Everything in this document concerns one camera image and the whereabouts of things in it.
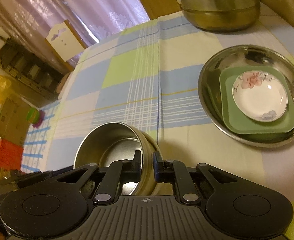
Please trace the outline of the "yellow plastic bag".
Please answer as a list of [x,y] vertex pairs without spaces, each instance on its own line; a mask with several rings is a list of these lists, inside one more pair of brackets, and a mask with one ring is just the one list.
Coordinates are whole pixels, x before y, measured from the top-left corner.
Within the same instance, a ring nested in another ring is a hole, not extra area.
[[12,94],[12,82],[9,77],[0,75],[0,104]]

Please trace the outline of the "stacked stainless steel steamer pot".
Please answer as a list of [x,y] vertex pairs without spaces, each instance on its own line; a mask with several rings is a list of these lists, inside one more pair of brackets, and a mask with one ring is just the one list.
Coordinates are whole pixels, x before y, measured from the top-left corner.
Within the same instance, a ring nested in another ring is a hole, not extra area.
[[184,17],[194,26],[212,32],[244,30],[261,13],[260,0],[176,0]]

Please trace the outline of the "dark folding rack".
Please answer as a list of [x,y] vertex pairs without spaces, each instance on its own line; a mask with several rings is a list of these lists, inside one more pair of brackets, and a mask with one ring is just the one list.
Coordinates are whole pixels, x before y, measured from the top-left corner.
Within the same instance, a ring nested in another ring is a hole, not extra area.
[[0,35],[0,69],[44,98],[57,99],[63,75],[11,38]]

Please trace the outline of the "white wooden chair back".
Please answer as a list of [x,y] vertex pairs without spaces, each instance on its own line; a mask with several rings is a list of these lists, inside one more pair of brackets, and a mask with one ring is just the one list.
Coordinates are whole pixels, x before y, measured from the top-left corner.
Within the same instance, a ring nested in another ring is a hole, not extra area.
[[54,25],[45,39],[64,62],[88,47],[69,20]]

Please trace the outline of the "small floral white saucer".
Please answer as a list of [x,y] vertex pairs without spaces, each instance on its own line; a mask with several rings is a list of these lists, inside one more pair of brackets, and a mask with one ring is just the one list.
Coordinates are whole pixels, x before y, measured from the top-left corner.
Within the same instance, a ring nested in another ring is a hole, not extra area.
[[288,105],[287,91],[282,82],[261,70],[240,74],[233,83],[232,96],[240,111],[258,122],[279,119]]

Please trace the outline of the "green and purple cups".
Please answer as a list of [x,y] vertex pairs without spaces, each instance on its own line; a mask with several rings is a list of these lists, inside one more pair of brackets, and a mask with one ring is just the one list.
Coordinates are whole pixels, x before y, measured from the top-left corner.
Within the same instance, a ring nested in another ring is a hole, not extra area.
[[33,128],[39,128],[45,118],[45,112],[31,107],[27,113],[26,120]]

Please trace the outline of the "large stainless steel basin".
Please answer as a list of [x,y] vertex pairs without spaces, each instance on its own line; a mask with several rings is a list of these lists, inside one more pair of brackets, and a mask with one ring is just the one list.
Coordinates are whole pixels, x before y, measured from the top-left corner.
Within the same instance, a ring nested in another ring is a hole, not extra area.
[[271,66],[282,74],[294,103],[294,64],[287,57],[269,48],[243,44],[223,49],[204,64],[198,80],[198,93],[204,111],[218,129],[243,144],[273,148],[291,143],[294,141],[294,127],[289,132],[239,134],[232,131],[223,121],[223,89],[219,76],[224,70],[236,70],[237,67],[243,68],[244,66]]

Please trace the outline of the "small stainless steel bowl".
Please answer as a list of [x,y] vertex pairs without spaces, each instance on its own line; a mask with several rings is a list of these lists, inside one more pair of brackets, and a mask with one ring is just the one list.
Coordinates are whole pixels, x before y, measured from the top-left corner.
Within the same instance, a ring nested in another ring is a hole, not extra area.
[[122,194],[148,196],[156,187],[153,153],[160,148],[150,135],[128,124],[108,122],[93,129],[80,143],[74,168],[88,163],[108,167],[117,160],[132,160],[136,150],[142,155],[141,180],[124,184]]

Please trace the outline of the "purple lace curtain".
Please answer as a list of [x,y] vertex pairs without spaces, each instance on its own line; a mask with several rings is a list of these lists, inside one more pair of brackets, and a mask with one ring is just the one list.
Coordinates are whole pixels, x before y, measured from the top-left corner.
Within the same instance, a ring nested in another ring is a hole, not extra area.
[[62,74],[64,62],[45,42],[68,20],[87,46],[150,20],[140,0],[0,0],[0,26]]

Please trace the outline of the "cardboard box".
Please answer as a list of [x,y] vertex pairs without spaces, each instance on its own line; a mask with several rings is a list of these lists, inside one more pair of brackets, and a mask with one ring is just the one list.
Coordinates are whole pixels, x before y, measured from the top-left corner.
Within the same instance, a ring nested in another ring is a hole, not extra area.
[[26,119],[30,108],[30,105],[14,95],[5,100],[0,107],[0,139],[24,146],[30,126]]

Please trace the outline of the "green square plastic plate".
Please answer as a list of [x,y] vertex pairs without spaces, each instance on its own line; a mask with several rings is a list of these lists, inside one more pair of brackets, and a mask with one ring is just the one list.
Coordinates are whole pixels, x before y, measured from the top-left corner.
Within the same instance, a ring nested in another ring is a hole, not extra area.
[[[284,85],[288,105],[285,113],[272,122],[258,122],[243,114],[236,106],[232,96],[232,86],[236,78],[243,72],[261,70],[277,77]],[[287,133],[294,128],[294,102],[283,74],[271,66],[243,66],[223,70],[219,77],[222,100],[223,121],[232,132],[241,135]]]

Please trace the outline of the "checkered pastel tablecloth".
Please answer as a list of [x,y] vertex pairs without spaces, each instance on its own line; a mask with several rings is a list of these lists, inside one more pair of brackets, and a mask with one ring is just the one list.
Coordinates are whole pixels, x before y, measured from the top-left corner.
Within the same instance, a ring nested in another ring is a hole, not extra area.
[[[60,100],[45,170],[72,165],[92,129],[118,121],[153,137],[165,159],[208,163],[279,191],[294,207],[294,142],[266,150],[237,142],[198,97],[203,64],[240,44],[270,48],[294,64],[294,28],[265,5],[258,22],[237,33],[202,31],[177,12],[86,49]],[[294,219],[287,237],[294,239]]]

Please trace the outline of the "red orange bag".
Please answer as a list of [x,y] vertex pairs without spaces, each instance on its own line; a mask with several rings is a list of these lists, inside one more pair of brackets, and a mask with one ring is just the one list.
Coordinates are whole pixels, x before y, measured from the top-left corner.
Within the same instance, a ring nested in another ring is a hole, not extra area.
[[4,170],[20,170],[23,148],[8,140],[0,140],[0,168]]

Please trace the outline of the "blue grid patterned cloth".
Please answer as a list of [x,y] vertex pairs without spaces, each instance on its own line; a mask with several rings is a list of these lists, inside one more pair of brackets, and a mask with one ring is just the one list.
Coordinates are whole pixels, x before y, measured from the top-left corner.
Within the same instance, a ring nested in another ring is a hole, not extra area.
[[54,136],[57,117],[55,116],[60,101],[57,100],[43,108],[45,116],[39,128],[30,126],[22,156],[20,170],[25,173],[44,171],[49,155],[49,148]]

